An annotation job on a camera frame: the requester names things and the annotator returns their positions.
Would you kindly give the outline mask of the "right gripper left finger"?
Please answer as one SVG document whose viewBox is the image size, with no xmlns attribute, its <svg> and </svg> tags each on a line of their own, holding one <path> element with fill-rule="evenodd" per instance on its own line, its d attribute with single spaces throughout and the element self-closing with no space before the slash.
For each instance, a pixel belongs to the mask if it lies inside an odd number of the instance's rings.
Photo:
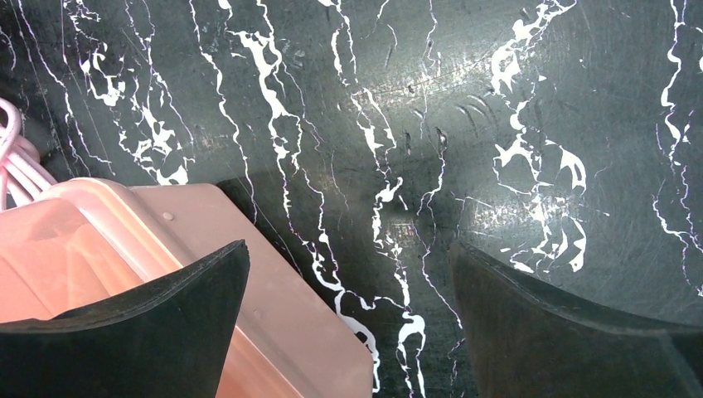
<svg viewBox="0 0 703 398">
<path fill-rule="evenodd" d="M 249 271 L 237 240 L 52 319 L 4 323 L 2 396 L 215 396 Z"/>
</svg>

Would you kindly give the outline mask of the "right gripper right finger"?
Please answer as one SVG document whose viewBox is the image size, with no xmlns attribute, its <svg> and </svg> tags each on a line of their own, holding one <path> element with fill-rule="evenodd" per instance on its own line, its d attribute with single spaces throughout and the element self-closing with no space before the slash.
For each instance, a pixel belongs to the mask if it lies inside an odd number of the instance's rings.
<svg viewBox="0 0 703 398">
<path fill-rule="evenodd" d="M 594 303 L 462 241 L 449 263 L 480 396 L 701 396 L 701 328 Z"/>
</svg>

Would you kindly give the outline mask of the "pink plastic storage box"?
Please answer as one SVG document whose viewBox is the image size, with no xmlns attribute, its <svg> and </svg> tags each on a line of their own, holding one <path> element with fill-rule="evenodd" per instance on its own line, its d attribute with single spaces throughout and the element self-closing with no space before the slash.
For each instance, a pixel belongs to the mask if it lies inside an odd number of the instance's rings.
<svg viewBox="0 0 703 398">
<path fill-rule="evenodd" d="M 250 271 L 213 397 L 370 396 L 369 350 L 211 184 L 77 178 L 3 211 L 1 326 L 108 299 L 237 240 Z"/>
</svg>

